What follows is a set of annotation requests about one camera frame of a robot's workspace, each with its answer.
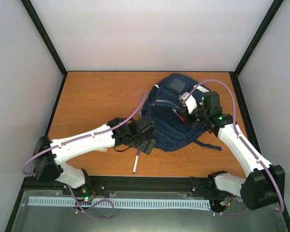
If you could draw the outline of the blue purple marker pen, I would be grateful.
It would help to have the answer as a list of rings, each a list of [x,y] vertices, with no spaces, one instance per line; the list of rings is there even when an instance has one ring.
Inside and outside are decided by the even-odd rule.
[[[138,150],[136,152],[136,157],[135,157],[135,161],[134,161],[134,165],[133,165],[133,170],[132,170],[133,174],[136,174],[139,156],[140,156],[140,151]]]

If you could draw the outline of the navy blue student backpack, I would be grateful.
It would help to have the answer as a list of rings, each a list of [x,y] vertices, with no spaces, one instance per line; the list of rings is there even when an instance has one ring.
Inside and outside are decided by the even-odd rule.
[[[141,110],[142,116],[149,116],[155,130],[150,134],[156,140],[154,148],[164,152],[179,150],[191,143],[221,151],[220,146],[205,144],[198,138],[207,129],[200,123],[192,127],[185,124],[178,116],[183,108],[179,96],[191,92],[199,82],[180,73],[172,73],[157,82],[149,92]]]

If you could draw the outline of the yellow highlighter clear cap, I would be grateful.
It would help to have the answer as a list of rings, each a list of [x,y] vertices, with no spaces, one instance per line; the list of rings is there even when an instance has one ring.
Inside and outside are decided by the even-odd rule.
[[[99,148],[99,149],[96,149],[96,151],[99,151],[99,152],[107,152],[108,148]]]

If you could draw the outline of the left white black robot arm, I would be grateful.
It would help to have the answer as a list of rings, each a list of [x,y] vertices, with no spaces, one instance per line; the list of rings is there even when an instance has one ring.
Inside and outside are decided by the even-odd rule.
[[[91,182],[86,170],[68,165],[68,160],[91,151],[106,151],[109,147],[120,145],[150,154],[156,142],[149,136],[153,131],[154,122],[149,116],[138,120],[117,117],[99,128],[76,136],[54,140],[42,136],[33,153],[37,180],[40,183],[58,181],[69,185],[79,194],[87,194]]]

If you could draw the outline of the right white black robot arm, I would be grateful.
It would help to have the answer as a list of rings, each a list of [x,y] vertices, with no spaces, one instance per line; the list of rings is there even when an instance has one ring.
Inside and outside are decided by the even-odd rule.
[[[241,178],[226,172],[215,174],[216,189],[240,198],[250,210],[278,203],[278,212],[282,213],[285,181],[283,168],[272,165],[264,158],[244,136],[234,118],[222,112],[217,92],[204,92],[201,100],[202,103],[198,104],[188,92],[180,97],[184,106],[184,119],[205,125],[233,153],[246,175]]]

